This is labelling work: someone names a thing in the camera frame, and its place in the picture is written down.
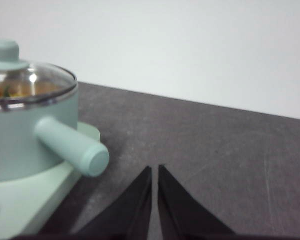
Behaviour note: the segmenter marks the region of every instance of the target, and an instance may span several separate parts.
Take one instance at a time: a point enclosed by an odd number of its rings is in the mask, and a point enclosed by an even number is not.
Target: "electric cooking pot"
[[[0,181],[28,177],[68,161],[95,177],[108,165],[100,142],[79,133],[78,83],[70,71],[19,59],[0,39]]]

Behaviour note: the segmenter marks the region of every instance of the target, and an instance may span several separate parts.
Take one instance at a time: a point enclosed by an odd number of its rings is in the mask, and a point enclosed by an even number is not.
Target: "light green base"
[[[78,122],[77,130],[97,141],[95,127]],[[35,234],[80,178],[67,162],[30,177],[0,181],[0,240]]]

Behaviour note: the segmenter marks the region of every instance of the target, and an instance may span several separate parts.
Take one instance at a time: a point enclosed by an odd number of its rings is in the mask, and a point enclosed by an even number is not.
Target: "gray countertop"
[[[110,163],[81,178],[43,228],[76,232],[158,164],[237,233],[300,237],[300,120],[79,84],[79,119],[96,126]],[[148,239],[161,240],[152,195]]]

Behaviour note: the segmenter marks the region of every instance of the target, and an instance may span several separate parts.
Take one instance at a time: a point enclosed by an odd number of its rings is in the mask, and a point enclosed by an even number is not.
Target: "lid rim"
[[[30,96],[25,96],[25,97],[0,97],[0,106],[5,109],[8,105],[13,105],[13,104],[26,104],[26,105],[31,105],[31,104],[37,104],[42,101],[46,101],[48,99],[53,99],[58,96],[65,95],[68,92],[71,92],[71,90],[75,89],[78,86],[78,81],[76,75],[74,75],[71,71],[61,67],[57,66],[54,64],[46,63],[48,65],[57,67],[66,73],[70,74],[74,80],[73,85],[63,88],[61,90],[56,90],[56,91],[50,91],[48,93],[43,93],[43,94],[38,94],[38,95],[30,95]]]

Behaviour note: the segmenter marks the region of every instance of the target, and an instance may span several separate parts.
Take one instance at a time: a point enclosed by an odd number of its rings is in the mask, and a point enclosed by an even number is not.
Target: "mint green handle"
[[[109,163],[109,152],[102,143],[52,117],[41,119],[35,127],[35,134],[87,177],[100,175]]]

